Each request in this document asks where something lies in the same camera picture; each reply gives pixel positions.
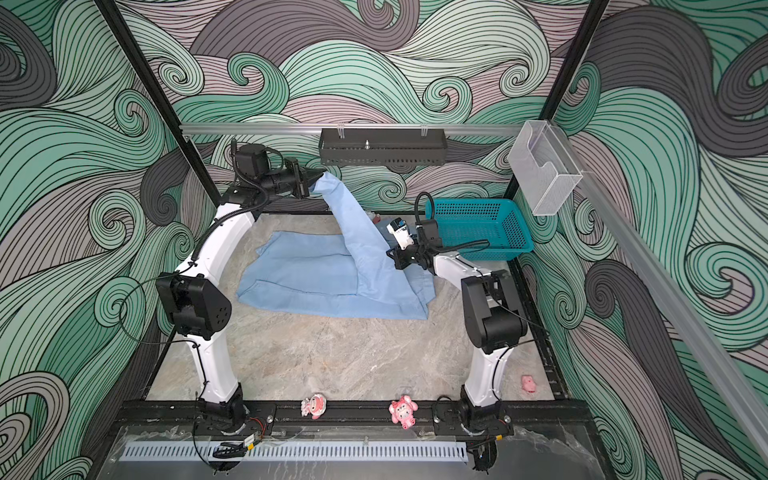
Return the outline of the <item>light blue long sleeve shirt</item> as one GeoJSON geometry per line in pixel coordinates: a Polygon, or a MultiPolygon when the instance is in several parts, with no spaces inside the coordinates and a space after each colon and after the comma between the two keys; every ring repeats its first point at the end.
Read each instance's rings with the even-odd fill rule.
{"type": "Polygon", "coordinates": [[[245,269],[239,302],[323,317],[426,320],[433,276],[415,265],[395,268],[380,229],[337,177],[323,174],[312,192],[323,197],[340,233],[274,232],[245,269]]]}

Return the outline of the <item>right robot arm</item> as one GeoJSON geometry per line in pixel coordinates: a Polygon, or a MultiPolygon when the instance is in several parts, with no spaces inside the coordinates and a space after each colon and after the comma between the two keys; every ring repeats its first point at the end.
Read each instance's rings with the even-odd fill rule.
{"type": "Polygon", "coordinates": [[[507,199],[434,199],[421,192],[414,220],[413,228],[401,218],[388,224],[396,245],[387,255],[396,269],[417,265],[460,293],[474,352],[458,416],[469,434],[488,433],[503,420],[501,381],[508,357],[533,324],[513,276],[483,264],[531,252],[531,233],[519,207],[507,199]]]}

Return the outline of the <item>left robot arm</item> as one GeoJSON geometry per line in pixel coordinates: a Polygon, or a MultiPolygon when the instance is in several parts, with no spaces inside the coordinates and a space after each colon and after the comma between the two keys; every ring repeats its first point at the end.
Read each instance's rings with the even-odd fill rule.
{"type": "Polygon", "coordinates": [[[200,382],[196,406],[202,418],[234,434],[249,415],[227,348],[225,328],[232,304],[218,288],[220,277],[262,210],[285,196],[298,200],[309,197],[324,171],[304,167],[297,159],[262,144],[239,147],[233,141],[230,154],[234,178],[214,220],[187,265],[161,274],[155,287],[167,319],[192,354],[200,382]]]}

